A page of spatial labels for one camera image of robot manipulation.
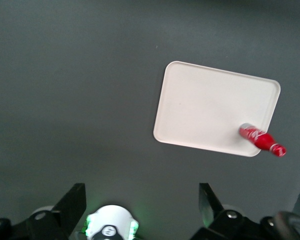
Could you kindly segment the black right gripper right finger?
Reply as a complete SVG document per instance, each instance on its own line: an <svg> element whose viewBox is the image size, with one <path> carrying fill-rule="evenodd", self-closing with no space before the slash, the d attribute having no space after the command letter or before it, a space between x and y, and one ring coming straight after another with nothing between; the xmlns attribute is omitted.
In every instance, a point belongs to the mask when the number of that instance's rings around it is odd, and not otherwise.
<svg viewBox="0 0 300 240"><path fill-rule="evenodd" d="M199 211L203 226L193 240L249 240L246 219L236 210L225 209L208 183L199 184Z"/></svg>

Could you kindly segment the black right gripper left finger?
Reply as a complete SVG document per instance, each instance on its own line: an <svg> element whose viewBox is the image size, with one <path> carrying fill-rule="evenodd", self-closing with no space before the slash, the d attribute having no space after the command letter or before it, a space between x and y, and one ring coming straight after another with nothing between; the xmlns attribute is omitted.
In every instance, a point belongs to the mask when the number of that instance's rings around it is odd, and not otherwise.
<svg viewBox="0 0 300 240"><path fill-rule="evenodd" d="M29 239L67 240L86 208L86 185L76 183L52 209L37 210L26 220Z"/></svg>

